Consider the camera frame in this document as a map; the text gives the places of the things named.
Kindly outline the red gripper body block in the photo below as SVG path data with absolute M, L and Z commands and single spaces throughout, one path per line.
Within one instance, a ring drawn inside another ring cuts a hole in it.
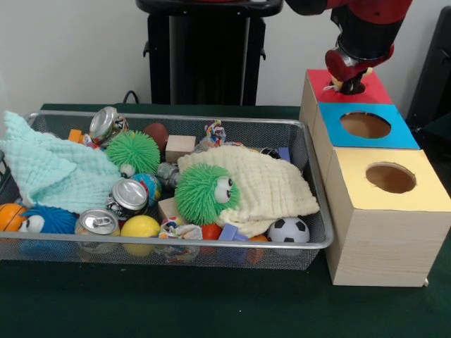
M 380 58 L 366 59 L 350 56 L 343 48 L 337 46 L 326 52 L 325 62 L 329 73 L 338 81 L 345 82 L 357 77 L 360 73 L 366 72 L 368 68 L 374 68 L 388 60 L 394 49 L 395 45 L 392 44 L 386 55 Z

